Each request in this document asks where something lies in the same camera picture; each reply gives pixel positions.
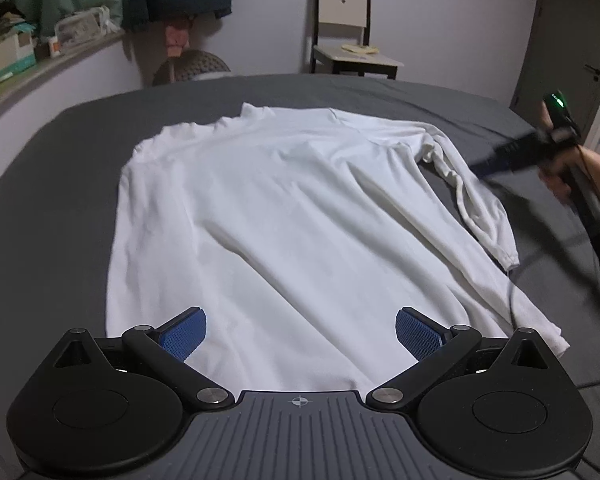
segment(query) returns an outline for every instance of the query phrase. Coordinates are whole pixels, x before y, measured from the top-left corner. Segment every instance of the gray door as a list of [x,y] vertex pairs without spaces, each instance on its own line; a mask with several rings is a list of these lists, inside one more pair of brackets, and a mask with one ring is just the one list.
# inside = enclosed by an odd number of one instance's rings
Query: gray door
[[586,134],[600,104],[600,0],[538,0],[512,109],[537,124],[539,102],[557,89]]

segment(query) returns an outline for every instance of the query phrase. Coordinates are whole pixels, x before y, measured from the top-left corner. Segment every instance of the white long-sleeve shirt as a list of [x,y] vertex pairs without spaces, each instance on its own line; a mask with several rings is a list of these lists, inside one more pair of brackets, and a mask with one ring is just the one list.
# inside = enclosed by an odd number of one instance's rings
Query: white long-sleeve shirt
[[[456,190],[470,234],[424,179]],[[366,394],[415,363],[395,336],[413,306],[443,326],[511,332],[518,264],[502,204],[430,124],[332,109],[255,108],[167,126],[120,180],[107,333],[191,305],[206,339],[187,363],[230,389]],[[560,329],[517,291],[520,325]]]

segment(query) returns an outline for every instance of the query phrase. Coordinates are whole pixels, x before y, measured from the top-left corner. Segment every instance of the door handle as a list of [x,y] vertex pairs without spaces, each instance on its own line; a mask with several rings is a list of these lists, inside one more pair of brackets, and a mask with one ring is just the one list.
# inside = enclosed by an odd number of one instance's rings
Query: door handle
[[587,65],[587,64],[584,66],[584,68],[586,70],[588,70],[589,72],[591,72],[593,75],[600,76],[600,69],[599,68],[595,68],[595,67],[593,67],[591,65]]

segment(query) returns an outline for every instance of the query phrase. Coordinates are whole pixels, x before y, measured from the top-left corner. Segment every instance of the white wall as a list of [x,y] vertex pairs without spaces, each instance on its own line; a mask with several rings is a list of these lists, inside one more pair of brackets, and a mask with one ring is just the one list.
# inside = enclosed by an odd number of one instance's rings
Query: white wall
[[[405,63],[398,79],[464,90],[509,105],[536,0],[372,2],[372,43]],[[217,54],[243,75],[298,72],[308,59],[304,44],[310,34],[310,8],[308,0],[234,0],[231,16],[194,22],[192,46]],[[135,44],[150,80],[164,60],[159,25],[138,35]]]
[[33,86],[21,100],[9,101],[0,110],[0,176],[27,141],[62,110],[142,88],[138,64],[128,56],[123,41],[117,41]]

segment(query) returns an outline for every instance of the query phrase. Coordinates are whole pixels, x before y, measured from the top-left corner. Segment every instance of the mattress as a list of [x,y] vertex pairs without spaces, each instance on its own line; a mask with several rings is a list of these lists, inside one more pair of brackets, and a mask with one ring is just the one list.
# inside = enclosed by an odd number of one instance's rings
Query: mattress
[[[104,335],[116,192],[134,146],[166,124],[236,116],[243,102],[430,123],[469,163],[529,128],[486,98],[348,76],[185,82],[64,111],[33,137],[0,180],[0,478],[15,476],[19,468],[4,427],[13,397],[65,330],[83,326]],[[433,170],[424,173],[460,221],[452,190]],[[600,271],[590,244],[582,238],[573,242],[584,232],[580,221],[534,170],[498,176],[489,186],[504,204],[518,244],[523,267],[513,279],[562,328],[571,345],[562,364],[573,381],[600,379]],[[595,426],[586,456],[600,465],[600,386],[583,395]],[[596,477],[585,465],[581,470]]]

